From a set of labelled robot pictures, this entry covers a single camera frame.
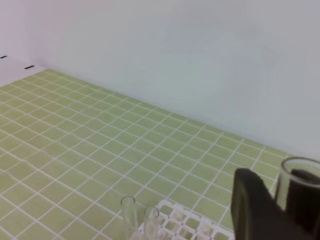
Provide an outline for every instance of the white surface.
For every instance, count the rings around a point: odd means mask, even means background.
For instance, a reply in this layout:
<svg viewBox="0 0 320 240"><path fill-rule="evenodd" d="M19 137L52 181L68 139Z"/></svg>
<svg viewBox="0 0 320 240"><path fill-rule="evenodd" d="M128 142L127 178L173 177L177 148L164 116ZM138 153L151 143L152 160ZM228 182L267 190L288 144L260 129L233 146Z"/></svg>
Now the white surface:
<svg viewBox="0 0 320 240"><path fill-rule="evenodd" d="M25 63L11 57L0 59L0 87L36 74L45 69L41 66L25 69L29 66L31 66L30 63Z"/></svg>
<svg viewBox="0 0 320 240"><path fill-rule="evenodd" d="M11 56L320 159L318 0L0 1Z"/></svg>

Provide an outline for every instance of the tile surface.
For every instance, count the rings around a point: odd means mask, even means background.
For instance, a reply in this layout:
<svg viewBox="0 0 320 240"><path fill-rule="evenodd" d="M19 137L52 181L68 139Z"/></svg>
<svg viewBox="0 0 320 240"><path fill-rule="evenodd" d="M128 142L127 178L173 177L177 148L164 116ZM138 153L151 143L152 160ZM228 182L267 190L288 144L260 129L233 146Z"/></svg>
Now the tile surface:
<svg viewBox="0 0 320 240"><path fill-rule="evenodd" d="M0 87L0 236L122 239L125 195L139 223L168 199L232 229L235 169L271 190L286 156L48 69Z"/></svg>

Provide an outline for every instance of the glass cup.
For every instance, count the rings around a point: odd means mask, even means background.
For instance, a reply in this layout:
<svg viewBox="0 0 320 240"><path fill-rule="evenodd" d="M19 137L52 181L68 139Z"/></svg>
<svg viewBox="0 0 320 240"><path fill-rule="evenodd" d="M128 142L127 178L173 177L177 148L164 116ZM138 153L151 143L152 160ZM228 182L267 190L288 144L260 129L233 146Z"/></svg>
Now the glass cup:
<svg viewBox="0 0 320 240"><path fill-rule="evenodd" d="M125 240L139 240L136 200L133 196L121 199L123 231Z"/></svg>
<svg viewBox="0 0 320 240"><path fill-rule="evenodd" d="M157 240L159 231L159 210L150 206L144 210L143 240Z"/></svg>
<svg viewBox="0 0 320 240"><path fill-rule="evenodd" d="M276 203L316 240L320 240L320 161L290 157L281 163Z"/></svg>

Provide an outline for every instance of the black mark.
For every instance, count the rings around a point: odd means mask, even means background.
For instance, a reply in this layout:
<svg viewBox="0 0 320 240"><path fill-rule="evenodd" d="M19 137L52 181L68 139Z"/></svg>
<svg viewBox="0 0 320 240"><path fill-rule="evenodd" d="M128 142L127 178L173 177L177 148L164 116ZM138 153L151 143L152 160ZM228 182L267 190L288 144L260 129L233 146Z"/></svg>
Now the black mark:
<svg viewBox="0 0 320 240"><path fill-rule="evenodd" d="M30 69L30 68L34 68L34 67L35 67L34 65L31 65L31 66L25 67L24 69Z"/></svg>

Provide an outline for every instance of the glass rim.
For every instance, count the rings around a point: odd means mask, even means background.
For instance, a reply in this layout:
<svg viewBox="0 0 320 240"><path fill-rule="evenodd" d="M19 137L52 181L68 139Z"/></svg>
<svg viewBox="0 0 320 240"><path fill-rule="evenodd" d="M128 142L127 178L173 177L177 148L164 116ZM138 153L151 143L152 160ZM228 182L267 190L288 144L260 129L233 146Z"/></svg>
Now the glass rim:
<svg viewBox="0 0 320 240"><path fill-rule="evenodd" d="M133 200L132 204L135 204L135 203L136 203L136 199L135 199L133 196L124 196L124 197L121 199L121 201L120 201L120 203L121 203L122 206L125 206L125 207L126 207L126 205L123 204L123 200L125 200L125 199L132 199L132 200Z"/></svg>
<svg viewBox="0 0 320 240"><path fill-rule="evenodd" d="M155 210L156 210L156 216L150 217L150 216L146 215L146 211L149 210L149 209L155 209ZM159 217L159 215L160 215L159 209L158 209L157 207L155 207L155 206L148 206L148 207L144 210L143 213L144 213L144 216L147 217L148 219L156 219L156 218Z"/></svg>
<svg viewBox="0 0 320 240"><path fill-rule="evenodd" d="M307 157L293 156L293 157L286 158L281 163L281 171L283 173L285 173L287 175L287 177L290 178L291 180L293 180L295 182L298 182L298 183L300 183L302 185L308 186L308 187L320 188L320 183L311 183L310 181L307 181L307 180L304 180L303 178L295 176L290 171L288 171L287 168L286 168L286 163L288 163L288 162L290 162L292 160L302 160L302 161L309 162L311 164L316 164L316 165L319 166L319 169L320 169L320 161L315 160L315 159L311 159L311 158L307 158Z"/></svg>

